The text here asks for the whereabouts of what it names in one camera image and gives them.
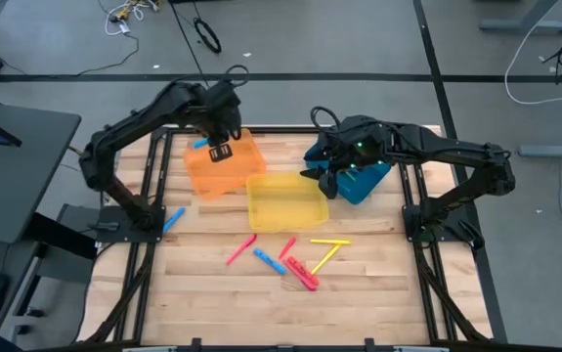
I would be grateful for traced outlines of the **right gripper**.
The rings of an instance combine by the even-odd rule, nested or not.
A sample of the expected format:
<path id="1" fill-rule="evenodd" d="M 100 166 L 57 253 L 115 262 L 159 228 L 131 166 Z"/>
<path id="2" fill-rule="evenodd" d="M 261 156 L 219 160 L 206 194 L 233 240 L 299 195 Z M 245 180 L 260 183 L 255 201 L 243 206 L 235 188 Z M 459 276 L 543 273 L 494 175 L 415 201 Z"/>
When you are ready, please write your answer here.
<path id="1" fill-rule="evenodd" d="M 339 171 L 359 170 L 356 143 L 357 139 L 354 132 L 322 132 L 317 142 L 318 157 L 328 162 L 327 167 L 317 165 L 301 171 L 300 175 L 319 180 L 320 190 L 326 197 L 329 199 L 335 198 L 338 193 L 337 173 Z"/>

